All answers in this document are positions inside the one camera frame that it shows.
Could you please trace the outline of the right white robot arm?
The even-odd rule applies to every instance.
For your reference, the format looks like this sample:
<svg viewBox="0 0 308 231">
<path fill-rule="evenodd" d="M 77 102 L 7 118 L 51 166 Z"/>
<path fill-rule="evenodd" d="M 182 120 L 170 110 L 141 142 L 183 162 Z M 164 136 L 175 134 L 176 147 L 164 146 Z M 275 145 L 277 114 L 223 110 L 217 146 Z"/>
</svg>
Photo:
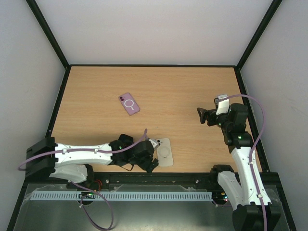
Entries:
<svg viewBox="0 0 308 231">
<path fill-rule="evenodd" d="M 280 209 L 272 204 L 257 169 L 252 136 L 246 131 L 248 108 L 240 103 L 217 103 L 215 109 L 197 109 L 202 124 L 218 126 L 238 173 L 221 170 L 210 176 L 214 188 L 222 188 L 233 208 L 236 231 L 272 231 Z"/>
</svg>

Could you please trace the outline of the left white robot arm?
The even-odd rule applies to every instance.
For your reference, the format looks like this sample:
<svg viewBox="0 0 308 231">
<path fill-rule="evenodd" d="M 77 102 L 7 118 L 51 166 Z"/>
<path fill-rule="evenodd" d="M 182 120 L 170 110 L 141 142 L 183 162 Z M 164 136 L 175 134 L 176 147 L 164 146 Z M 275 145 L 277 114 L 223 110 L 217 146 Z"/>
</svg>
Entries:
<svg viewBox="0 0 308 231">
<path fill-rule="evenodd" d="M 25 172 L 26 180 L 57 178 L 74 183 L 93 181 L 93 164 L 138 166 L 151 173 L 158 166 L 154 152 L 159 145 L 147 135 L 134 141 L 121 134 L 117 140 L 94 146 L 56 143 L 54 137 L 46 137 L 27 149 L 26 161 L 18 169 Z"/>
</svg>

